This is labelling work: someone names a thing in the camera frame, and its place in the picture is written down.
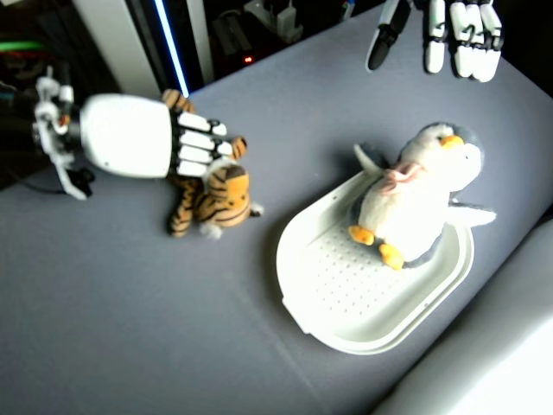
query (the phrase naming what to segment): gray tabletop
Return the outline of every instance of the gray tabletop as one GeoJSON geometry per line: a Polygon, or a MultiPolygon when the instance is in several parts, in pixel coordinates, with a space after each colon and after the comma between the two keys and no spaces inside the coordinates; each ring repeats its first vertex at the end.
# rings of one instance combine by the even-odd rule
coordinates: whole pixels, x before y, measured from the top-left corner
{"type": "MultiPolygon", "coordinates": [[[[164,181],[98,173],[87,202],[0,194],[2,414],[366,413],[416,361],[553,201],[553,101],[504,61],[485,85],[449,67],[426,75],[417,13],[369,75],[378,13],[195,94],[201,114],[249,139],[244,164],[266,207],[219,242],[165,233],[175,191],[164,181]],[[479,133],[486,167],[462,199],[499,217],[475,230],[466,282],[400,346],[327,348],[280,303],[279,235],[359,170],[353,143],[394,157],[435,120],[479,133]]],[[[34,180],[53,186],[54,172],[34,180]]]]}

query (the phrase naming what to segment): robotic hand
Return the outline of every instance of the robotic hand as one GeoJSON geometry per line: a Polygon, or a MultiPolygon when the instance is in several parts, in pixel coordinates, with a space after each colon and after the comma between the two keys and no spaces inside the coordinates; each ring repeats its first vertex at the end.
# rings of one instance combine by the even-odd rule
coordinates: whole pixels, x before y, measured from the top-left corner
{"type": "Polygon", "coordinates": [[[95,95],[72,119],[73,89],[63,75],[59,82],[49,68],[37,81],[35,141],[55,166],[64,191],[78,200],[92,194],[91,175],[71,170],[78,149],[103,170],[140,178],[205,178],[215,160],[232,154],[219,121],[171,111],[161,101],[95,95]]]}
{"type": "MultiPolygon", "coordinates": [[[[501,57],[504,31],[493,8],[493,0],[448,0],[451,21],[450,32],[455,43],[454,62],[457,74],[462,78],[473,77],[488,82],[495,75],[501,57]]],[[[366,69],[376,70],[391,46],[403,31],[414,0],[387,0],[372,38],[366,59],[366,69]]],[[[429,73],[439,73],[445,58],[448,40],[446,0],[427,0],[425,68],[429,73]]]]}

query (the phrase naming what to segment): penguin plush toy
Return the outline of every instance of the penguin plush toy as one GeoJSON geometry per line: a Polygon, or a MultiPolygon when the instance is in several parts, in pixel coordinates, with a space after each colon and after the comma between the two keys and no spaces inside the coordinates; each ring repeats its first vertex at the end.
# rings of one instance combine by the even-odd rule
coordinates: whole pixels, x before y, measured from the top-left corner
{"type": "Polygon", "coordinates": [[[495,219],[493,211],[455,199],[484,162],[484,151],[467,128],[424,127],[391,168],[368,145],[354,151],[369,185],[350,208],[348,232],[356,242],[377,247],[394,270],[429,261],[446,223],[475,227],[495,219]]]}

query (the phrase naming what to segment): stuffed animal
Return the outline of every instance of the stuffed animal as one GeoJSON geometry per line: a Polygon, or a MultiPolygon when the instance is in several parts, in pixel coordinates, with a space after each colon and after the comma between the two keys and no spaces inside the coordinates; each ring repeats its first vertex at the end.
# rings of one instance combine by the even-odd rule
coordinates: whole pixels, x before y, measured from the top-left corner
{"type": "MultiPolygon", "coordinates": [[[[194,112],[194,106],[178,91],[168,90],[162,96],[169,108],[194,112]]],[[[187,234],[193,218],[200,232],[219,239],[225,227],[235,227],[249,217],[257,217],[263,208],[250,198],[250,176],[236,163],[247,151],[241,136],[230,140],[232,155],[216,158],[208,167],[204,180],[171,176],[169,180],[182,188],[182,198],[170,221],[170,232],[180,238],[187,234]]]]}
{"type": "Polygon", "coordinates": [[[481,172],[484,151],[474,133],[449,123],[424,127],[388,168],[369,146],[354,147],[369,177],[368,189],[349,211],[350,236],[377,246],[394,270],[432,258],[445,223],[474,227],[495,213],[454,197],[481,172]]]}

